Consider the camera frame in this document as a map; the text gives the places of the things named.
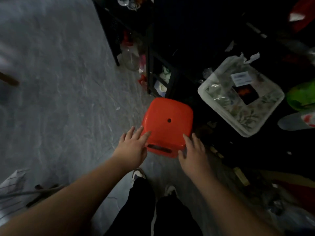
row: white sneaker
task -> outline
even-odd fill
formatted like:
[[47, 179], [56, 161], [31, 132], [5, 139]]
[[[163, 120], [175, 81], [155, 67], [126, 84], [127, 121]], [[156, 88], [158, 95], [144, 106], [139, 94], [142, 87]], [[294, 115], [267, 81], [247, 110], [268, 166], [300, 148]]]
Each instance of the white sneaker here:
[[137, 168], [133, 171], [132, 173], [132, 181], [131, 181], [131, 185], [133, 186], [134, 185], [134, 182], [137, 178], [144, 178], [146, 179], [146, 175], [144, 174], [143, 170], [141, 168]]
[[173, 185], [166, 186], [164, 196], [169, 196], [169, 195], [174, 195], [176, 198], [178, 198], [178, 194], [177, 194], [175, 186]]

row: clear plastic bottle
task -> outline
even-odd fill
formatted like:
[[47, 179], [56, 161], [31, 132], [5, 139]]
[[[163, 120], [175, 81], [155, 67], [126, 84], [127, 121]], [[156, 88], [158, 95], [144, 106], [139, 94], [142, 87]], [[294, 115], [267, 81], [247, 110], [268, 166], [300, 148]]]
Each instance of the clear plastic bottle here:
[[123, 7], [128, 6], [129, 4], [129, 0], [117, 0], [117, 1]]
[[278, 121], [278, 126], [287, 131], [315, 128], [315, 110], [287, 115]]

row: gray floor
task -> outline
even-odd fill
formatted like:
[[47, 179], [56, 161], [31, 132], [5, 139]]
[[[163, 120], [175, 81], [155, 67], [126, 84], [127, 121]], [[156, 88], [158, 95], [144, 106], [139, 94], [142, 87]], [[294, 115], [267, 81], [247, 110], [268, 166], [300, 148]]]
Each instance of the gray floor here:
[[[90, 0], [0, 0], [0, 51], [6, 71], [21, 81], [17, 88], [0, 82], [0, 182], [25, 167], [27, 188], [73, 182], [111, 156], [153, 99], [136, 82], [138, 73], [116, 67]], [[214, 166], [234, 187], [230, 172]], [[149, 153], [142, 167], [157, 197], [173, 183], [204, 235], [220, 235], [177, 159]], [[126, 202], [130, 178], [98, 209], [100, 234]]]

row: red plastic stool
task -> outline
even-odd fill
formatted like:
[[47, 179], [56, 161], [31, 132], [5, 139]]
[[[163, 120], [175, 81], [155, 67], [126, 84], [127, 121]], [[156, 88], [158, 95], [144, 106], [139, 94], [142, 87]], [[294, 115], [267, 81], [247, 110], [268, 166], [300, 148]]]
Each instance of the red plastic stool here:
[[147, 150], [177, 157], [178, 150], [185, 149], [183, 134], [190, 135], [192, 118], [192, 109], [188, 105], [168, 98], [155, 98], [142, 121], [142, 134], [151, 131]]

